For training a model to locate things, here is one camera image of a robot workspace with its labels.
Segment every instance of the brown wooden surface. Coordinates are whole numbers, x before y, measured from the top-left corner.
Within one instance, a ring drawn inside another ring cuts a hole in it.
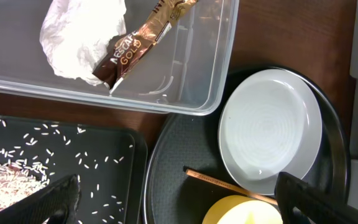
[[[310,77],[334,103],[347,131],[354,81],[349,78],[356,0],[240,0],[230,68],[276,63]],[[140,131],[149,147],[166,115],[0,94],[0,114]]]

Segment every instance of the wooden stick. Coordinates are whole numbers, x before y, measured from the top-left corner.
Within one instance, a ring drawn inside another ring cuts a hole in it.
[[[235,185],[223,182],[221,180],[215,179],[213,177],[210,177],[210,176],[207,176],[207,175],[204,175],[204,174],[200,174],[199,172],[193,171],[191,169],[187,169],[186,174],[189,175],[190,177],[194,177],[194,178],[197,178],[199,180],[203,180],[203,181],[208,182],[210,184],[214,184],[214,185],[217,185],[217,186],[220,186],[220,187],[224,187],[225,189],[233,190],[235,192],[239,192],[240,194],[244,194],[246,196],[253,197],[253,198],[259,199],[261,201],[271,203],[273,205],[277,205],[277,201],[272,199],[272,198],[268,198],[268,197],[265,197],[265,196],[262,196],[262,195],[259,195],[259,194],[252,193],[249,190],[242,189],[242,188],[237,187]]]

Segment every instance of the black tray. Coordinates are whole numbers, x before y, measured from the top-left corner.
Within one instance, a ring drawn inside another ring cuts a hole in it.
[[[77,219],[83,223],[103,223],[106,219],[108,223],[138,223],[141,205],[141,196],[144,186],[145,166],[147,162],[147,146],[143,137],[131,130],[122,128],[96,128],[92,126],[79,126],[86,131],[78,133],[78,125],[52,123],[50,121],[39,121],[32,119],[22,119],[13,117],[0,117],[6,122],[3,127],[0,122],[0,150],[5,148],[7,151],[16,150],[12,161],[16,159],[28,159],[27,164],[31,166],[34,161],[45,164],[45,160],[50,158],[47,173],[55,172],[50,176],[50,182],[58,180],[69,174],[80,174],[81,177],[81,203],[77,213]],[[51,124],[58,124],[57,128],[52,128]],[[66,145],[63,135],[71,143]],[[25,143],[30,138],[38,140],[33,146]],[[14,149],[14,146],[21,146],[21,149]],[[51,157],[46,151],[54,152]],[[118,164],[114,159],[123,160]],[[0,154],[0,163],[3,164],[8,158]],[[34,171],[30,174],[41,178],[41,174]]]
[[[268,68],[257,67],[228,76],[219,108],[205,117],[173,114],[167,120],[149,162],[143,201],[149,224],[201,223],[219,199],[236,194],[230,190],[187,177],[186,167],[231,184],[218,147],[218,123],[230,94],[249,75]],[[321,147],[311,170],[303,179],[341,202],[347,202],[350,181],[349,148],[332,104],[309,79],[297,73],[315,94],[323,119]]]

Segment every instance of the yellow object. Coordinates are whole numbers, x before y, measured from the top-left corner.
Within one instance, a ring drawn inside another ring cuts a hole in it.
[[[280,213],[269,203],[233,195],[217,201],[203,224],[282,224]]]

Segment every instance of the pile of rice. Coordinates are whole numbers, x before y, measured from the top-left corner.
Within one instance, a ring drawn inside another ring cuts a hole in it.
[[[29,176],[29,169],[0,164],[0,211],[44,188],[46,182]]]

